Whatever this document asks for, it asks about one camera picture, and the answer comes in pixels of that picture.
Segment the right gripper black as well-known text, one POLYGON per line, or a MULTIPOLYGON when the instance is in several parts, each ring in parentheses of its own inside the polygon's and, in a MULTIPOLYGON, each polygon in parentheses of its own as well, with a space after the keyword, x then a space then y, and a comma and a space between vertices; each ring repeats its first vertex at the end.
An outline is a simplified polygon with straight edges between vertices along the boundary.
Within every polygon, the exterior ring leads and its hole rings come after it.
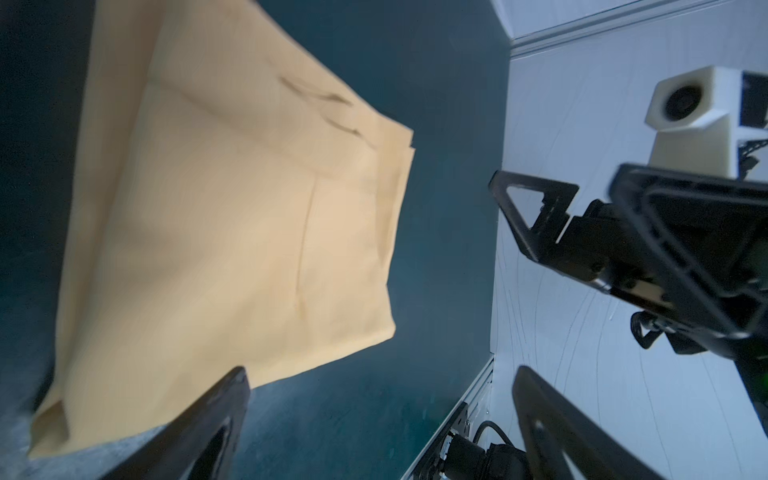
POLYGON ((525 257, 639 308, 642 348, 767 358, 766 184, 621 165, 608 194, 640 254, 612 204, 569 216, 576 184, 498 170, 488 189, 525 257))

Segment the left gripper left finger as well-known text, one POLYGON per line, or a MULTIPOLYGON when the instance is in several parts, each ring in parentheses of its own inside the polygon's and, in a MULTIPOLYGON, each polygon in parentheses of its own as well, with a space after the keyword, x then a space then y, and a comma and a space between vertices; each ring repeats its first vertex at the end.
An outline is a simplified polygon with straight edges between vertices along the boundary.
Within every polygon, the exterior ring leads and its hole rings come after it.
POLYGON ((225 479, 250 397, 235 367, 159 434, 107 472, 106 479, 225 479))

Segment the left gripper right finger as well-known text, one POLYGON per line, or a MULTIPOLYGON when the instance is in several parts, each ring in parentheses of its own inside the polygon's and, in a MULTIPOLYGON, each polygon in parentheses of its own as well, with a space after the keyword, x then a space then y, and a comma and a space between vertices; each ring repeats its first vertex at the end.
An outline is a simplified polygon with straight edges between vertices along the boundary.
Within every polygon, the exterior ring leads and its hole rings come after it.
POLYGON ((535 479, 658 479, 560 392, 528 366, 518 368, 512 397, 535 479))

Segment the yellow skirt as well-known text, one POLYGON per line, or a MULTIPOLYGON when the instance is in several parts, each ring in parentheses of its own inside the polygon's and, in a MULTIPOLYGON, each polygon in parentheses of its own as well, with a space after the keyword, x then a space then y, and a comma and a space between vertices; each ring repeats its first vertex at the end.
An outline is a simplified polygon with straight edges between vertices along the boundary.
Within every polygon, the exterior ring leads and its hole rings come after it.
POLYGON ((29 457, 389 340, 412 138, 255 2, 97 2, 29 457))

